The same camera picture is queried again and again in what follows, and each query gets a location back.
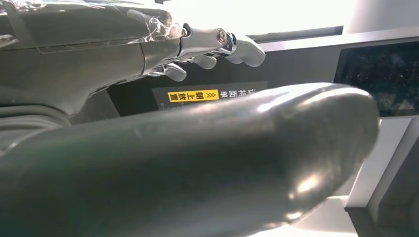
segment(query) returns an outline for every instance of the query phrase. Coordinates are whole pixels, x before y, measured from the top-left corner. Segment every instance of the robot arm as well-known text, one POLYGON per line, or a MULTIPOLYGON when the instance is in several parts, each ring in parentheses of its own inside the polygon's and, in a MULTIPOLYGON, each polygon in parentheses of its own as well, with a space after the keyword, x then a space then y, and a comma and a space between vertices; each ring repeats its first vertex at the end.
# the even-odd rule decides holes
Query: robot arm
POLYGON ((43 105, 71 116, 92 94, 117 83, 213 68, 216 57, 259 66, 248 37, 181 26, 154 6, 112 0, 2 1, 0 104, 43 105))

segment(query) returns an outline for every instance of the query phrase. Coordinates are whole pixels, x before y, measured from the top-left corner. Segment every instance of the display screen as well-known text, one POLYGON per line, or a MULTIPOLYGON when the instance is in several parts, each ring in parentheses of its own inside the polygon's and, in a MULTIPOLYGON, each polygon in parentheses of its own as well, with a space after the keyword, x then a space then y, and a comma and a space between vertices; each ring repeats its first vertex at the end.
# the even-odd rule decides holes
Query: display screen
POLYGON ((266 81, 153 88, 159 110, 241 97, 268 88, 266 81))
POLYGON ((380 115, 419 115, 419 43, 342 50, 335 83, 369 92, 380 115))

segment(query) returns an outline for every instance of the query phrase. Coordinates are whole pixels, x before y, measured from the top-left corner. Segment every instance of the plastic wrap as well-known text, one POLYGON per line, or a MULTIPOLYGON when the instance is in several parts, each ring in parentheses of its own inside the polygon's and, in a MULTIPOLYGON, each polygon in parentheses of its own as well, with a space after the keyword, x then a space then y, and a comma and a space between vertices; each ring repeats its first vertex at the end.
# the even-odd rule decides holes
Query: plastic wrap
POLYGON ((163 5, 120 0, 0 0, 0 47, 85 49, 178 39, 163 5))

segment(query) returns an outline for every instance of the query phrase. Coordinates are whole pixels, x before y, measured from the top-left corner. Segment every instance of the silver bolt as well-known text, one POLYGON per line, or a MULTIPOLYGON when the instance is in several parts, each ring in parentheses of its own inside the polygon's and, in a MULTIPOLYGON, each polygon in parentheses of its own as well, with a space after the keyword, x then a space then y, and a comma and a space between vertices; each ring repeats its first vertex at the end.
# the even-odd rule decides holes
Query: silver bolt
POLYGON ((227 33, 223 29, 218 29, 217 39, 220 43, 227 43, 227 33))

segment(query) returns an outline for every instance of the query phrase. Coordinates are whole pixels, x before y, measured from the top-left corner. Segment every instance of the yellow warning label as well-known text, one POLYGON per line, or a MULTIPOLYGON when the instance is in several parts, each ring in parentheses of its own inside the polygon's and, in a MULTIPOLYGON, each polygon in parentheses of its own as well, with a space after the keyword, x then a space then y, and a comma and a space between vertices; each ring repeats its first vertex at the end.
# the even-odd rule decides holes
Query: yellow warning label
POLYGON ((218 90, 190 90, 168 92, 170 102, 219 100, 218 90))

